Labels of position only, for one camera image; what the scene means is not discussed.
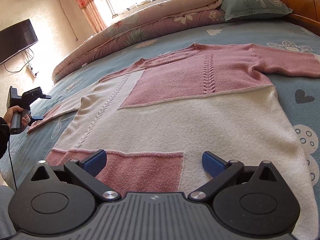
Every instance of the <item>black sleeve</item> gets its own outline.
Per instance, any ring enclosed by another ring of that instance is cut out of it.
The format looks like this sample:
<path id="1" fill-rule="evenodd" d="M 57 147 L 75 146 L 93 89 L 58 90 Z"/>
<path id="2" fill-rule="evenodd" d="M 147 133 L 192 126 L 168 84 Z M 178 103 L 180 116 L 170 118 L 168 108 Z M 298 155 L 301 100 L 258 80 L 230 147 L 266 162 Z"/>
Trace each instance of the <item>black sleeve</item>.
<path id="1" fill-rule="evenodd" d="M 0 117 L 0 159 L 7 150 L 7 144 L 10 138 L 10 130 L 6 121 Z"/>

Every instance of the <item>black flat screen tv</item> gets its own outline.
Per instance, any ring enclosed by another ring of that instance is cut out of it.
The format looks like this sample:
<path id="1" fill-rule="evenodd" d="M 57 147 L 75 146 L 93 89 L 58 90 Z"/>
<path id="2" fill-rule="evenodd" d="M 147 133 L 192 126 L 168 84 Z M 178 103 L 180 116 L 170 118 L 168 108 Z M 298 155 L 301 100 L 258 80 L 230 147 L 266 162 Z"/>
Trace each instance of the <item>black flat screen tv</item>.
<path id="1" fill-rule="evenodd" d="M 0 65 L 38 42 L 30 19 L 0 31 Z"/>

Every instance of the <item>blue bed sheet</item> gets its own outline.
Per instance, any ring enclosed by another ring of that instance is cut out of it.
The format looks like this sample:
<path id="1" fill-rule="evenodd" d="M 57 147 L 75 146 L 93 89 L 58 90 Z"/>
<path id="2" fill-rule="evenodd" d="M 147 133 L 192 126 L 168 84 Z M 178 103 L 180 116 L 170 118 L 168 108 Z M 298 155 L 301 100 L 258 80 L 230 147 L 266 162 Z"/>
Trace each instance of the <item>blue bed sheet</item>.
<path id="1" fill-rule="evenodd" d="M 203 44 L 256 43 L 297 53 L 320 55 L 320 37 L 300 26 L 282 20 L 242 21 L 209 25 L 162 36 L 152 41 L 146 41 L 141 46 L 130 46 L 96 60 L 66 76 L 49 92 L 52 100 L 38 100 L 33 104 L 32 114 L 43 115 L 57 103 L 94 83 L 102 76 L 123 69 L 141 57 L 155 57 L 185 48 L 194 42 Z M 268 74 L 267 76 L 275 84 L 279 102 L 300 136 L 301 143 L 311 145 L 308 148 L 308 154 L 317 165 L 320 165 L 320 147 L 318 147 L 320 79 L 286 77 L 279 74 Z M 41 129 L 36 129 L 30 135 L 24 132 L 11 136 L 10 149 L 17 185 L 20 185 L 36 161 L 47 156 L 75 114 L 76 112 L 65 114 L 48 122 Z M 301 129 L 297 128 L 299 125 L 304 125 L 307 127 L 306 129 L 312 131 L 311 138 L 302 136 L 299 132 Z M 13 187 L 7 153 L 0 160 L 0 169 L 5 181 L 10 187 Z M 314 192 L 320 211 L 319 172 L 310 174 L 310 177 L 314 184 Z"/>

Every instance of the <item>orange curtain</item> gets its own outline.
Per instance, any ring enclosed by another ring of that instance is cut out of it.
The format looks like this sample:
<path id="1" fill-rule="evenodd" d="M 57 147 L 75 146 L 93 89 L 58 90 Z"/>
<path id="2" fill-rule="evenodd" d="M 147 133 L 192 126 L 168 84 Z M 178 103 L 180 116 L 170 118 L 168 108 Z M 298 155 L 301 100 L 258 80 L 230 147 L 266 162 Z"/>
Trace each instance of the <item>orange curtain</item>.
<path id="1" fill-rule="evenodd" d="M 87 21 L 89 22 L 94 33 L 102 31 L 107 26 L 103 22 L 101 15 L 97 9 L 97 6 L 94 3 L 94 0 L 76 0 L 80 9 L 84 13 Z"/>

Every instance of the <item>pillow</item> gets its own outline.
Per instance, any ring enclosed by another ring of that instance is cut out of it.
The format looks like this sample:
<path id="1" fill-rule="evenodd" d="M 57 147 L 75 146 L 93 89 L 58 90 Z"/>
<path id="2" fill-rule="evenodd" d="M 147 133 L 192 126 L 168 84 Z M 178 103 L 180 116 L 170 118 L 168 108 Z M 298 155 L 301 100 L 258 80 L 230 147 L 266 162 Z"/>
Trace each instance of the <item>pillow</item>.
<path id="1" fill-rule="evenodd" d="M 292 13 L 280 0 L 223 0 L 226 21 L 232 18 L 268 19 Z"/>

